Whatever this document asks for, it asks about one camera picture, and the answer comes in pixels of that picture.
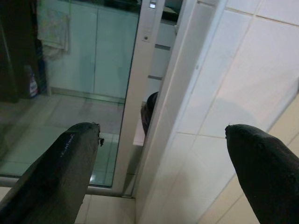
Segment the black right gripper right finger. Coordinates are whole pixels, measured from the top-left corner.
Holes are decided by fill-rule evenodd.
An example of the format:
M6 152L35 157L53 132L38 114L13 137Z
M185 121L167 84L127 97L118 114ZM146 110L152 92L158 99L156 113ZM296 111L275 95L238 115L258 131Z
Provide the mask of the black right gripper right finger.
M239 184L261 224L299 222L299 159L254 126L228 125L227 149Z

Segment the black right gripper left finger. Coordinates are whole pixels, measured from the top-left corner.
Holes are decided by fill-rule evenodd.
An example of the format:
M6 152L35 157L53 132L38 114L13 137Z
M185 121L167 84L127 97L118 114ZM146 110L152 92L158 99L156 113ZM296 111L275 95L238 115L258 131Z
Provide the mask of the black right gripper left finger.
M0 202L2 224L73 224L84 200L100 124L77 123L63 132Z

